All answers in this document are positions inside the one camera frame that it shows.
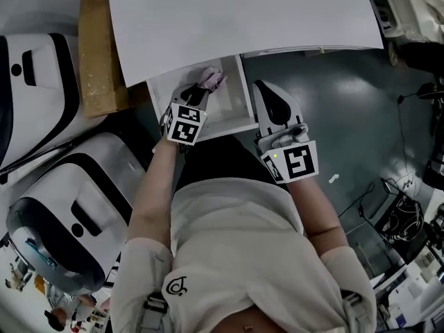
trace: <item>strap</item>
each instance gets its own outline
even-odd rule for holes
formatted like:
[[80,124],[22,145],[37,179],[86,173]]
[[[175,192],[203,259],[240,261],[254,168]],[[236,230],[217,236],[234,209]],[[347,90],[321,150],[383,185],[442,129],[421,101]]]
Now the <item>strap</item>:
[[373,333],[373,324],[362,297],[351,293],[343,300],[350,333]]
[[172,333],[173,325],[168,304],[160,292],[146,298],[137,318],[133,321],[131,333]]

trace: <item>white t-shirt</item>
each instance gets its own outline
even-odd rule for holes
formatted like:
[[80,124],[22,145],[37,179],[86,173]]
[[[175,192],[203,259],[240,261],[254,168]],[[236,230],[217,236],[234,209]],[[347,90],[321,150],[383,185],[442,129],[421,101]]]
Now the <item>white t-shirt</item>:
[[111,302],[116,333],[129,332],[146,297],[160,290],[175,332],[210,332],[253,305],[288,332],[345,327],[341,290],[362,297],[375,326],[375,296],[353,249],[319,258],[279,187],[206,180],[178,191],[171,208],[174,257],[151,239],[123,250]]

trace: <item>white cabinet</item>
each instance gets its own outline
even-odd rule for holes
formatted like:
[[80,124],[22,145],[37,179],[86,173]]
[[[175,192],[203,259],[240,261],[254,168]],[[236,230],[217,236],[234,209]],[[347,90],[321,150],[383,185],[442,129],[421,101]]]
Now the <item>white cabinet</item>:
[[257,128],[239,55],[209,60],[148,79],[157,120],[168,108],[173,91],[181,85],[197,83],[202,71],[210,65],[223,71],[228,79],[210,95],[207,122],[198,142]]

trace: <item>cardboard box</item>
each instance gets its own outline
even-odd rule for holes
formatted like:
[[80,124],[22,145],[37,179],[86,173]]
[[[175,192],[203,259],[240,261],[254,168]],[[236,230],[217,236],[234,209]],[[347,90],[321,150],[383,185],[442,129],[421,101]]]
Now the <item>cardboard box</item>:
[[148,89],[128,90],[120,70],[109,0],[81,0],[78,22],[80,86],[89,118],[131,108],[148,99]]

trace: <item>black cable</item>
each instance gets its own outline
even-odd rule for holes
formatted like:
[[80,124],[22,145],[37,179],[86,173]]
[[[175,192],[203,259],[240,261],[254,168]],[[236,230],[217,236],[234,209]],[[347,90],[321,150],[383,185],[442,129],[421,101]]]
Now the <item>black cable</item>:
[[393,192],[387,190],[387,188],[384,186],[384,187],[383,187],[383,188],[384,188],[384,191],[385,191],[386,193],[388,193],[389,195],[399,195],[399,194],[401,194],[401,193],[403,192],[403,191],[400,189],[400,187],[398,186],[398,181],[396,181],[395,179],[393,179],[393,178],[387,178],[387,179],[383,179],[383,178],[381,178],[381,181],[384,183],[384,185],[387,185],[387,184],[388,184],[388,185],[391,185],[392,187],[394,187],[395,189],[397,189],[398,193],[397,193],[397,194],[394,194]]
[[407,95],[407,96],[399,95],[399,97],[398,97],[398,105],[400,105],[404,101],[404,99],[407,99],[408,97],[412,97],[412,96],[417,96],[417,95],[418,95],[418,93],[410,94],[410,95]]
[[356,227],[354,227],[353,229],[349,230],[348,232],[346,232],[345,235],[350,234],[351,232],[353,232],[354,230],[357,230],[358,228],[362,227],[363,225],[365,225],[366,223],[368,223],[369,225],[371,225],[373,227],[373,229],[379,234],[379,232],[377,231],[376,227],[373,225],[373,223],[371,223],[370,218],[368,218],[364,212],[364,206],[362,205],[362,200],[364,199],[366,194],[364,194],[361,198],[361,201],[359,201],[359,206],[358,206],[358,211],[359,211],[359,217],[362,217],[364,219],[364,222],[360,223],[359,225],[357,225]]
[[400,106],[400,104],[401,104],[401,102],[399,102],[399,99],[398,99],[398,120],[399,120],[399,123],[400,123],[400,133],[401,133],[401,139],[402,139],[402,154],[404,155],[405,171],[408,173],[409,170],[407,168],[407,154],[405,153],[406,142],[405,142],[404,130],[402,128],[402,118],[401,118],[401,106]]
[[374,182],[371,182],[370,184],[368,184],[366,192],[364,192],[362,195],[360,195],[360,197],[358,197],[356,200],[354,200],[350,206],[348,206],[345,210],[343,210],[341,212],[341,214],[338,216],[338,218],[341,217],[343,214],[345,214],[358,201],[359,201],[359,206],[362,207],[362,200],[364,199],[364,197],[369,195],[369,193],[372,192],[374,189],[375,189],[375,183]]

